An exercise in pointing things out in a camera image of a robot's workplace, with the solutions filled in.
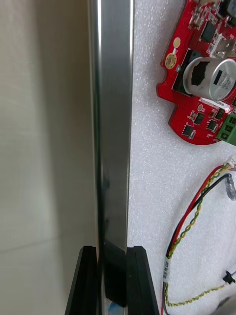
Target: wire connector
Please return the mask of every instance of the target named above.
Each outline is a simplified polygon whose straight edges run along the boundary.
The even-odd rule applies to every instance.
[[[232,282],[235,283],[235,280],[229,271],[226,271],[226,276],[223,278],[223,280],[224,282],[227,282],[228,284],[231,284]]]
[[[236,168],[236,155],[230,156],[225,162],[225,165],[229,164],[231,168]]]

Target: red wire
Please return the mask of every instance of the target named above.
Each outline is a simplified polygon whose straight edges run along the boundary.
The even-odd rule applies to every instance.
[[[187,216],[190,214],[192,208],[193,208],[193,205],[195,203],[195,201],[198,199],[200,193],[202,192],[202,190],[204,189],[204,187],[207,185],[209,179],[214,175],[215,172],[217,172],[220,168],[224,167],[223,165],[220,165],[218,167],[216,167],[210,174],[209,176],[206,178],[206,180],[204,181],[204,183],[202,184],[202,186],[200,187],[200,189],[198,190],[198,192],[196,193],[195,197],[193,198],[192,202],[190,203],[188,209],[186,210],[184,216],[182,217],[180,223],[179,223],[179,226],[178,226],[178,229],[176,231],[176,234],[175,234],[175,237],[173,239],[173,242],[172,242],[172,245],[171,247],[174,245],[174,243],[176,242],[177,238],[178,238],[178,235],[183,227],[183,224],[187,218]]]

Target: green terminal block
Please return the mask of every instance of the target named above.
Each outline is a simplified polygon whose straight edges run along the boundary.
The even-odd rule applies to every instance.
[[[226,141],[236,146],[236,116],[228,115],[223,126],[217,134],[217,139]]]

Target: white connector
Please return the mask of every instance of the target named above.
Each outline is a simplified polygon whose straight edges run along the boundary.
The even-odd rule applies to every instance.
[[[231,166],[231,168],[235,168],[236,167],[236,155],[229,157],[227,159],[227,161],[225,162],[225,164],[229,164]]]

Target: beige wall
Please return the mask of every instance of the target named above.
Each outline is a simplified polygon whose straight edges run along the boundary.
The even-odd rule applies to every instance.
[[[95,244],[86,0],[0,1],[0,313],[64,313]]]

